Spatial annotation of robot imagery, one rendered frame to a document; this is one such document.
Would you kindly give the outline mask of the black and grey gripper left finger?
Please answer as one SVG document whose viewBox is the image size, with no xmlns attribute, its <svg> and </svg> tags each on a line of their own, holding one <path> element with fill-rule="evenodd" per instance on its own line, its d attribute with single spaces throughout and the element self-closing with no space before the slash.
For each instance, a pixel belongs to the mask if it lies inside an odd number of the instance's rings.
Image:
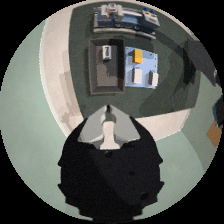
<svg viewBox="0 0 224 224">
<path fill-rule="evenodd" d="M 58 166 L 62 166 L 64 160 L 73 152 L 88 149 L 89 144 L 94 144 L 96 149 L 104 143 L 103 124 L 105 115 L 108 113 L 108 106 L 105 105 L 90 117 L 85 118 L 67 137 Z M 101 125 L 102 124 L 102 125 Z"/>
</svg>

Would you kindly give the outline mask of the yellow block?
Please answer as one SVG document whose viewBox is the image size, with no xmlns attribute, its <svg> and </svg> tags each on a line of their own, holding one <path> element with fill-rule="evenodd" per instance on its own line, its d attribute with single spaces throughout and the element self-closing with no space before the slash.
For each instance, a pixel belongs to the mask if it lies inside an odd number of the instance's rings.
<svg viewBox="0 0 224 224">
<path fill-rule="evenodd" d="M 132 51 L 132 63 L 142 63 L 142 50 L 134 49 Z"/>
</svg>

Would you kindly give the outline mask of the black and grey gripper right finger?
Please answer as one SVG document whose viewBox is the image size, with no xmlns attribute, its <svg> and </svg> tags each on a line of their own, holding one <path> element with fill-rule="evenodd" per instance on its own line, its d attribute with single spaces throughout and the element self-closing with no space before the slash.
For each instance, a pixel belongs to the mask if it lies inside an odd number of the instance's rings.
<svg viewBox="0 0 224 224">
<path fill-rule="evenodd" d="M 114 142 L 121 148 L 124 143 L 129 143 L 129 148 L 140 148 L 152 154 L 158 164 L 163 159 L 158 153 L 154 138 L 150 132 L 132 116 L 128 116 L 116 107 L 109 105 L 109 113 L 112 112 Z"/>
</svg>

